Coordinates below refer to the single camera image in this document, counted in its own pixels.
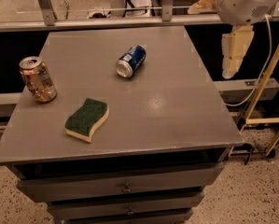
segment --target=green scouring pad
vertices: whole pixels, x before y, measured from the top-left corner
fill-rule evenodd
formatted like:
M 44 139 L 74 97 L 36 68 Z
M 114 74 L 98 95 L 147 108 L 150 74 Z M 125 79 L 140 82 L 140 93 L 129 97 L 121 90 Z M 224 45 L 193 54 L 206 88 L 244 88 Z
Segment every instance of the green scouring pad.
M 101 101 L 86 99 L 80 107 L 65 122 L 65 131 L 68 135 L 91 143 L 94 132 L 108 118 L 108 105 Z

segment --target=drawer knob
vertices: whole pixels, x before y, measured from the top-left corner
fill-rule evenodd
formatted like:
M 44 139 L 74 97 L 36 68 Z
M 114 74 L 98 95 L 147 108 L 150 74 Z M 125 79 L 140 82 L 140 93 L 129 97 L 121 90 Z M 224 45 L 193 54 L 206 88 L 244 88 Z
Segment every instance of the drawer knob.
M 128 216 L 134 215 L 134 211 L 132 211 L 132 208 L 129 206 L 129 211 L 127 212 Z
M 129 183 L 125 183 L 124 189 L 122 190 L 123 193 L 130 193 L 131 189 L 129 188 Z

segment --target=floor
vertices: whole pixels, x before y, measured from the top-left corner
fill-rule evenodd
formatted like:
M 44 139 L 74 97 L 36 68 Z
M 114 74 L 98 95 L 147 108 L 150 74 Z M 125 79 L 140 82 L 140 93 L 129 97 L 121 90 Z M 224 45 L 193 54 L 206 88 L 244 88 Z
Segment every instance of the floor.
M 65 19 L 64 0 L 52 0 L 60 19 Z M 108 0 L 70 0 L 75 19 L 88 16 L 88 9 L 108 6 Z M 36 0 L 0 0 L 0 21 L 42 20 Z M 266 147 L 275 131 L 245 130 L 246 142 Z M 205 198 L 194 208 L 186 224 L 279 223 L 279 146 L 276 157 L 230 157 L 225 169 L 212 186 L 205 188 Z M 49 224 L 51 215 L 43 203 L 35 204 L 16 190 L 17 177 L 0 167 L 0 224 Z

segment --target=gray tabletop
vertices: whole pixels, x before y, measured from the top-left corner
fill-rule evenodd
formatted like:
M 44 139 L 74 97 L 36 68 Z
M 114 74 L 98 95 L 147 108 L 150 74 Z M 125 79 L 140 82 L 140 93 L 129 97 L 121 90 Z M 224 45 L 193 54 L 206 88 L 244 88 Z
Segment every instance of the gray tabletop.
M 131 46 L 146 61 L 131 79 L 116 60 Z M 37 104 L 26 89 L 0 142 L 0 164 L 230 147 L 243 139 L 184 27 L 50 33 L 41 57 L 58 91 Z M 88 144 L 64 131 L 86 98 L 109 117 Z

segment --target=blue can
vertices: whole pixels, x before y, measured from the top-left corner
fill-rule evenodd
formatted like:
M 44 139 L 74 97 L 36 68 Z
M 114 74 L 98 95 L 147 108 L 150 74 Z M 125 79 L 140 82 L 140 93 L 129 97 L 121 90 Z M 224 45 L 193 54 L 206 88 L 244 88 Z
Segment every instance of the blue can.
M 131 77 L 146 59 L 146 50 L 135 45 L 130 47 L 116 62 L 117 72 L 121 77 Z

